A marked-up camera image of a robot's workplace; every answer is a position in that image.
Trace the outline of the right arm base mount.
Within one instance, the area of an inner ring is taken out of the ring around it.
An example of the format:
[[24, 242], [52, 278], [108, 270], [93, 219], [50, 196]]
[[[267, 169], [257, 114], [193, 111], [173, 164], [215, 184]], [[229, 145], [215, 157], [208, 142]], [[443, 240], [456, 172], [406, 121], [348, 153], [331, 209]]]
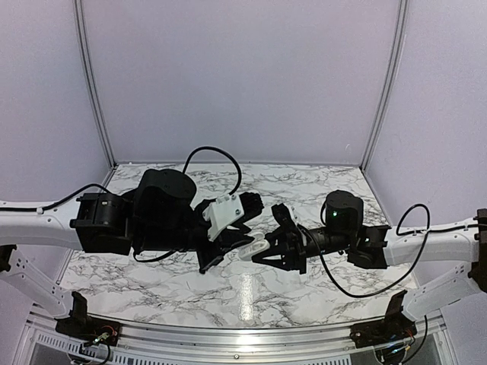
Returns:
[[403, 314], [403, 300], [407, 294], [402, 290], [390, 298], [382, 319], [356, 323], [351, 326], [350, 339], [356, 348], [365, 348], [403, 340], [417, 334], [415, 321]]

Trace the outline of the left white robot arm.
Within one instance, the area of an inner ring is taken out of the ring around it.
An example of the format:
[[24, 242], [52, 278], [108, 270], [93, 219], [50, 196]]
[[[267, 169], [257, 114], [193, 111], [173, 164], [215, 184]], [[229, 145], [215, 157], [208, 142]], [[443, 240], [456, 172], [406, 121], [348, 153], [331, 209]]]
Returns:
[[92, 254], [163, 257], [194, 252], [199, 271], [218, 265], [233, 249], [251, 241], [247, 222], [263, 211], [253, 192], [231, 191], [193, 204], [197, 188], [185, 173], [146, 170], [138, 186], [114, 194], [90, 184], [52, 203], [1, 207], [1, 276], [19, 287], [79, 338], [90, 338], [96, 322], [86, 299], [51, 286], [19, 252], [21, 245], [60, 246]]

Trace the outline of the white earbud charging case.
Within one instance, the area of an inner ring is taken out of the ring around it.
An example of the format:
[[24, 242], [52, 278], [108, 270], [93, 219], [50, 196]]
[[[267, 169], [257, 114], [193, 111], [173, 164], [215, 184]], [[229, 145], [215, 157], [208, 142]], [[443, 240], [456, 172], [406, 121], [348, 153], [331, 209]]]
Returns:
[[239, 248], [238, 257], [242, 261], [249, 262], [252, 258], [270, 248], [270, 243], [263, 232], [256, 231], [250, 234], [253, 239], [250, 243]]

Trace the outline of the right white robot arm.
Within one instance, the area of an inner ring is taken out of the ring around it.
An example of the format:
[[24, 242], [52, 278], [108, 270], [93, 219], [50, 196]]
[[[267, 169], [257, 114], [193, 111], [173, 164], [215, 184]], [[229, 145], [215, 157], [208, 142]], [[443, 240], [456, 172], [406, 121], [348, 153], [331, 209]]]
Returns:
[[279, 227], [259, 233], [240, 258], [285, 271], [305, 273], [307, 259], [344, 252], [359, 268], [384, 269], [409, 263], [457, 261], [447, 273], [415, 290], [391, 297], [387, 314], [377, 324], [377, 334], [392, 341], [407, 323], [444, 306], [486, 290], [486, 211], [451, 226], [409, 228], [365, 226], [356, 211], [329, 209], [326, 224], [308, 230], [297, 224], [286, 206], [277, 207]]

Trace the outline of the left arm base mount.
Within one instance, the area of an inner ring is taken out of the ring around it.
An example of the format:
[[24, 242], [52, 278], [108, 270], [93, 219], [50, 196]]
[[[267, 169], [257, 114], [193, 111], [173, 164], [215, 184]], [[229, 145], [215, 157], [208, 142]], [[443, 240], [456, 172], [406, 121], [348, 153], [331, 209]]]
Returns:
[[104, 344], [112, 347], [118, 343], [121, 323], [89, 315], [87, 299], [76, 291], [72, 292], [72, 304], [68, 308], [68, 314], [55, 320], [56, 331], [60, 334], [91, 344], [99, 336], [108, 334], [108, 337], [102, 340]]

